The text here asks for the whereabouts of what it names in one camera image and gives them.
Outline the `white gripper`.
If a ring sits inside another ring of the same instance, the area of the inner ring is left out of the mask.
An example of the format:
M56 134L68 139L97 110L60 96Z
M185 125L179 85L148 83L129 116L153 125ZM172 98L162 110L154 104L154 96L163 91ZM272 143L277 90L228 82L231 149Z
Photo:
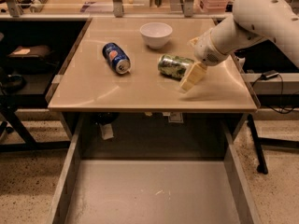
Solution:
M200 63L194 63L186 70L179 82L179 87L182 91L189 91L196 85L205 76L208 66L216 66L228 57L227 54L222 54L218 51L213 44L211 29L191 39L189 43L193 46L194 57Z

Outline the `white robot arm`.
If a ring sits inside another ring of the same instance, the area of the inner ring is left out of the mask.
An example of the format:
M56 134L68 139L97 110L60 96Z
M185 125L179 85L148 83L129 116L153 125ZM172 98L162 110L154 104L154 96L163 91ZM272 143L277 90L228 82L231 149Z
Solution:
M285 0L235 0L231 15L190 41L196 62L187 68L180 89L189 91L209 66L265 40L299 66L299 18L290 5Z

